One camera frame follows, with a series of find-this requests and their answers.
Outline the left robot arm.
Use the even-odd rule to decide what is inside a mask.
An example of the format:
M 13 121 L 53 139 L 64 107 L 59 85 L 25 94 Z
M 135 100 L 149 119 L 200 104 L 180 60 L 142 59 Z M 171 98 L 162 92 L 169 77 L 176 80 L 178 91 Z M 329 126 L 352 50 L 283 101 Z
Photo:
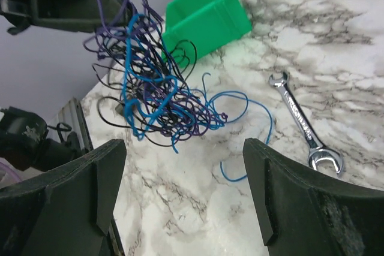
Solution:
M 125 26 L 133 15 L 127 0 L 1 0 L 1 16 L 18 35 L 31 26 L 67 32 L 100 33 Z M 1 157 L 14 168 L 48 171 L 81 153 L 74 132 L 69 139 L 48 139 L 49 126 L 35 113 L 9 107 L 1 110 Z

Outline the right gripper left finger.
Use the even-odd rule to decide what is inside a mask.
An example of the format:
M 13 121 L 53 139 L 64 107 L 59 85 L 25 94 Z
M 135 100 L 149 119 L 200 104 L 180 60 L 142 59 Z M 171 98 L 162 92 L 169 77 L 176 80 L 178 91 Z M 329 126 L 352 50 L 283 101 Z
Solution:
M 108 239 L 127 151 L 113 139 L 1 189 L 1 255 L 112 255 Z

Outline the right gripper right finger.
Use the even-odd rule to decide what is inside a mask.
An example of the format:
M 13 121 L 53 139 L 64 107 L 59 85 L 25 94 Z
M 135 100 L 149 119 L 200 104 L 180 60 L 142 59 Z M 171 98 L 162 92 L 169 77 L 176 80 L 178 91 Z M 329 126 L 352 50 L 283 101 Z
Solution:
M 270 255 L 382 255 L 383 192 L 314 171 L 265 145 L 243 157 Z

